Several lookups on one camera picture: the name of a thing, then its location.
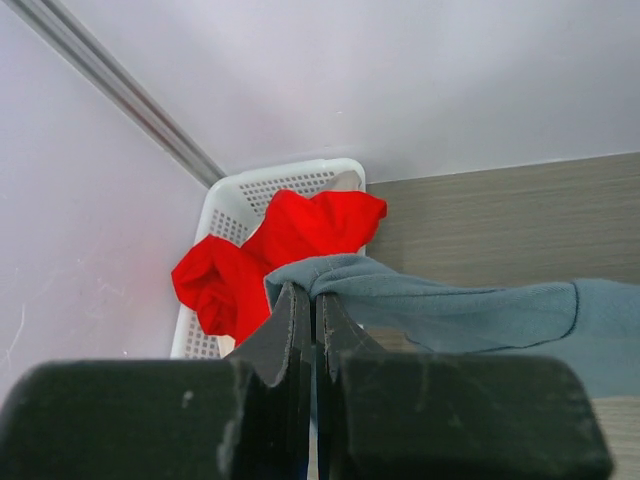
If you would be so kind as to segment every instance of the wooden floor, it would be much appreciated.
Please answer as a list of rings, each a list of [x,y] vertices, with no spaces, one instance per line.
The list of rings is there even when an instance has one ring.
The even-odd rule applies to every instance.
[[[460,286],[578,277],[640,283],[640,154],[371,185],[389,216],[367,254]],[[402,335],[374,331],[386,348]],[[595,402],[618,460],[640,479],[640,399]]]

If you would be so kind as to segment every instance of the white plastic basket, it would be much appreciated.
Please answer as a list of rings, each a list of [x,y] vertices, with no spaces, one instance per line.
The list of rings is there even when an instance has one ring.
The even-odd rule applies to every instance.
[[[350,158],[310,160],[223,178],[205,198],[194,244],[211,233],[240,246],[262,222],[267,205],[278,190],[312,195],[329,179],[348,170],[358,173],[364,191],[364,169]],[[205,335],[195,312],[180,306],[171,358],[220,358],[233,347],[234,340],[229,336]]]

